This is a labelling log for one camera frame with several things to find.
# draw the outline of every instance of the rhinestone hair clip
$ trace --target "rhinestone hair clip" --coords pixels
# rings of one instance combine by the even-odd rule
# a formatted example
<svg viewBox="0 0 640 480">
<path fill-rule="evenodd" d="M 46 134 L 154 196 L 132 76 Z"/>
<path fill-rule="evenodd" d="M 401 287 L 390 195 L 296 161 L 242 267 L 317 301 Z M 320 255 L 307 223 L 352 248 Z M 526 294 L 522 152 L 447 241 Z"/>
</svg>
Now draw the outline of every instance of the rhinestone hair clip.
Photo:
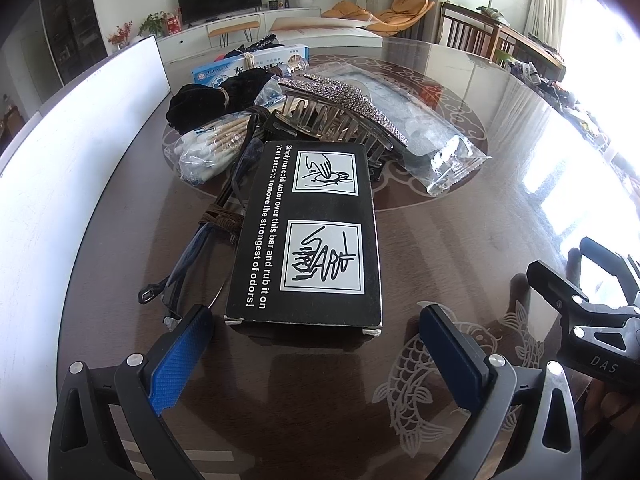
<svg viewBox="0 0 640 480">
<path fill-rule="evenodd" d="M 319 140 L 364 145 L 369 165 L 381 165 L 385 152 L 395 144 L 406 146 L 406 137 L 360 91 L 347 83 L 315 74 L 279 78 L 287 96 L 279 119 Z"/>
</svg>

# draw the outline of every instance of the blue gripper pad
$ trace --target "blue gripper pad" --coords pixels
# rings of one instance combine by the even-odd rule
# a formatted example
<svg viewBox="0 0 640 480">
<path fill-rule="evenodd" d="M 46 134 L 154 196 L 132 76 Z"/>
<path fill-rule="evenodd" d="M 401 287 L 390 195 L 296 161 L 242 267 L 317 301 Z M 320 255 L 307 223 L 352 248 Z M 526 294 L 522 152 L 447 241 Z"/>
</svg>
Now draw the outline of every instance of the blue gripper pad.
<svg viewBox="0 0 640 480">
<path fill-rule="evenodd" d="M 178 330 L 181 333 L 151 375 L 149 402 L 156 415 L 178 402 L 189 375 L 209 344 L 213 334 L 211 311 L 203 307 L 193 318 L 185 316 L 175 329 Z"/>
<path fill-rule="evenodd" d="M 484 402 L 489 368 L 484 352 L 473 339 L 461 334 L 436 304 L 420 313 L 420 339 L 460 408 L 477 412 Z"/>
</svg>

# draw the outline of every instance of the black box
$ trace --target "black box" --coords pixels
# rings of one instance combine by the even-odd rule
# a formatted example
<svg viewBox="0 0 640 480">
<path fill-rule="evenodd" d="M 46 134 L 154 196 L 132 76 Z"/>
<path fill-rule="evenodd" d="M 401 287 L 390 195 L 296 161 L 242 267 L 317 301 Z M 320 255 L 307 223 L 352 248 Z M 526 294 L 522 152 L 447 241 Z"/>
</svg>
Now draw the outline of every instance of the black box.
<svg viewBox="0 0 640 480">
<path fill-rule="evenodd" d="M 266 143 L 238 242 L 225 320 L 380 333 L 378 240 L 361 144 Z"/>
</svg>

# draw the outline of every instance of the round dining table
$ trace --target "round dining table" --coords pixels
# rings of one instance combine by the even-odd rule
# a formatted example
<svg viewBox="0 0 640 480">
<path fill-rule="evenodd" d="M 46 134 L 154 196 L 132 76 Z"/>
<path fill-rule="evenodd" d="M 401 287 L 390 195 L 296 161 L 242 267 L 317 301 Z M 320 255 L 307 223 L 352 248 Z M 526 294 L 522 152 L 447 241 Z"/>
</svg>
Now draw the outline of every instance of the round dining table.
<svg viewBox="0 0 640 480">
<path fill-rule="evenodd" d="M 507 70 L 396 38 L 381 48 L 310 50 L 312 66 L 335 61 L 410 92 L 490 158 L 437 197 L 395 163 L 372 184 L 383 327 L 357 348 L 257 342 L 224 323 L 224 288 L 217 290 L 233 252 L 221 248 L 192 269 L 181 301 L 212 304 L 214 335 L 162 417 L 206 479 L 422 480 L 468 420 L 418 336 L 422 302 L 442 305 L 487 354 L 542 368 L 561 330 L 558 313 L 527 286 L 527 266 L 543 260 L 564 275 L 569 250 L 585 236 L 640 254 L 624 179 Z M 164 155 L 177 138 L 164 118 L 168 104 L 133 140 L 84 234 L 60 328 L 58 387 L 72 362 L 117 365 L 167 331 L 160 299 L 140 305 L 138 291 L 172 270 L 228 177 L 203 186 L 180 180 Z M 623 301 L 588 262 L 580 286 L 601 303 Z M 578 399 L 590 378 L 565 371 Z M 118 407 L 113 416 L 134 469 L 151 478 Z M 482 478 L 497 466 L 516 417 L 512 410 L 504 420 Z"/>
</svg>

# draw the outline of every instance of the instruction illustration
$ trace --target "instruction illustration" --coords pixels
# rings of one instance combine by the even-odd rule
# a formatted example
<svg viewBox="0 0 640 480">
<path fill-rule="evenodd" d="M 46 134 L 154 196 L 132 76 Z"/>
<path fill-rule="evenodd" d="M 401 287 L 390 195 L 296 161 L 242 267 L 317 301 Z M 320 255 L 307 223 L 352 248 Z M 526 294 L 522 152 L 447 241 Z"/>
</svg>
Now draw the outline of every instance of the instruction illustration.
<svg viewBox="0 0 640 480">
<path fill-rule="evenodd" d="M 355 156 L 353 153 L 298 152 L 293 191 L 358 196 Z"/>
<path fill-rule="evenodd" d="M 364 294 L 361 225 L 290 220 L 280 290 Z"/>
</svg>

